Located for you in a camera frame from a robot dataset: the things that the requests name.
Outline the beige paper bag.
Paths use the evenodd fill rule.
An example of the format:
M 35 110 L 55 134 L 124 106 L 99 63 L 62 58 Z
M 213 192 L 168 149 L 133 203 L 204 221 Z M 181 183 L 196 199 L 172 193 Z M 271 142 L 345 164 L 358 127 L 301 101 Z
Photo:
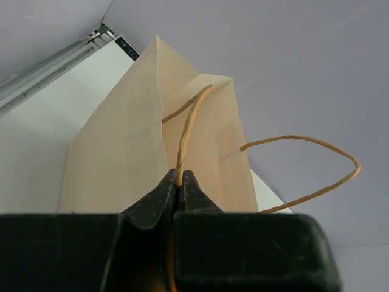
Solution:
M 233 79 L 156 38 L 72 140 L 59 211 L 123 211 L 179 169 L 223 211 L 257 212 L 249 147 Z

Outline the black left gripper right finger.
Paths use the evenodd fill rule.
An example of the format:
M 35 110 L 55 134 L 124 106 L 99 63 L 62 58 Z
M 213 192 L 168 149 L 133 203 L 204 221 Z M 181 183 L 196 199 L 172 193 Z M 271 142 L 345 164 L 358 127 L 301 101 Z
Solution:
M 197 213 L 223 213 L 223 211 L 202 191 L 191 170 L 183 172 L 178 191 L 178 211 Z

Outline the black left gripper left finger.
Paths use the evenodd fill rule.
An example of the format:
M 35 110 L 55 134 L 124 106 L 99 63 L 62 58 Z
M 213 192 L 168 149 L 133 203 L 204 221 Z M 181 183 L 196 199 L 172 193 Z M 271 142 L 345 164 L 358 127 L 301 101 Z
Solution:
M 121 214 L 138 229 L 153 229 L 175 201 L 176 169 L 170 169 L 160 183 L 149 193 L 125 209 Z

